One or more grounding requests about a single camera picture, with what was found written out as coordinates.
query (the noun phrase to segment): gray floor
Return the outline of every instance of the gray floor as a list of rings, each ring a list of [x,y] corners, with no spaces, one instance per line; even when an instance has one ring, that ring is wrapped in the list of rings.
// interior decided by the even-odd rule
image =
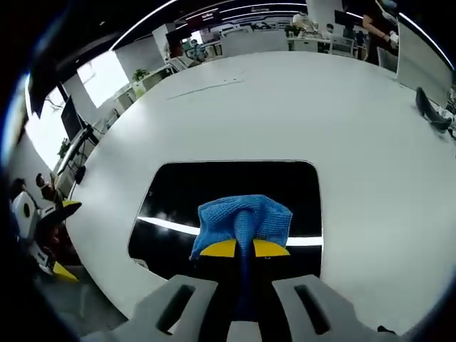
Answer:
[[[113,330],[126,321],[95,285],[83,267],[72,268],[79,282],[39,274],[36,285],[61,319],[82,337],[94,331]]]

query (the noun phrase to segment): ceiling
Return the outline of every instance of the ceiling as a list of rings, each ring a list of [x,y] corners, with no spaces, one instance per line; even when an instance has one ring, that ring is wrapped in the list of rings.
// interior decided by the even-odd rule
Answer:
[[[343,0],[347,11],[362,15],[362,4],[366,0]],[[426,6],[423,1],[399,0],[403,11],[419,23],[449,55],[456,60],[456,48],[452,46],[447,34],[451,23],[450,11],[442,11],[441,6]],[[84,0],[70,3],[63,24],[57,30],[53,43],[49,46],[46,60],[52,61],[59,71],[59,78],[71,77],[76,69],[107,51],[117,39],[131,26],[150,12],[166,4],[169,0],[135,1],[132,3],[112,0]],[[123,45],[150,34],[158,26],[184,19],[191,13],[205,8],[219,7],[230,9],[249,4],[265,4],[261,0],[175,0],[138,26],[122,42]],[[302,9],[302,6],[280,6],[277,9]],[[240,9],[235,14],[248,13]]]

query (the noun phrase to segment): white round table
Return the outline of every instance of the white round table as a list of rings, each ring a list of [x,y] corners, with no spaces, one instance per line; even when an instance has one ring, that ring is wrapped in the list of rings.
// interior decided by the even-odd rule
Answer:
[[[407,331],[456,264],[456,160],[448,134],[384,69],[306,52],[225,58],[166,78],[133,104],[86,163],[68,232],[128,318],[165,283],[128,255],[136,215],[168,162],[306,160],[321,188],[321,280],[373,328]]]

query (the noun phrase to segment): desk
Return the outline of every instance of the desk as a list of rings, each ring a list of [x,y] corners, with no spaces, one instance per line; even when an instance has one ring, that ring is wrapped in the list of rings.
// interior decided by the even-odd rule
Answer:
[[[228,75],[242,79],[220,86]],[[456,260],[456,149],[414,103],[391,72],[320,53],[253,53],[188,69],[148,91],[94,149],[68,233],[130,318],[165,283],[127,249],[163,164],[307,160],[321,188],[321,279],[368,326],[404,333],[445,290]]]
[[[73,139],[70,148],[68,149],[65,157],[62,160],[62,163],[57,169],[57,175],[61,175],[63,173],[63,171],[68,166],[68,163],[73,160],[77,153],[79,153],[79,148],[86,140],[91,141],[94,146],[98,144],[98,139],[93,135],[92,126],[88,126],[87,128],[80,131],[76,138]]]

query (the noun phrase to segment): blue cloth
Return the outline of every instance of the blue cloth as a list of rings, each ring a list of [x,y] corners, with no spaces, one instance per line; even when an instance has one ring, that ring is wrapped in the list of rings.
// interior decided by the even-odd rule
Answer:
[[[234,321],[255,321],[252,303],[249,259],[252,240],[262,239],[285,247],[292,213],[285,206],[264,195],[232,196],[200,205],[200,233],[191,259],[211,244],[236,239],[241,250],[241,293],[234,312]]]

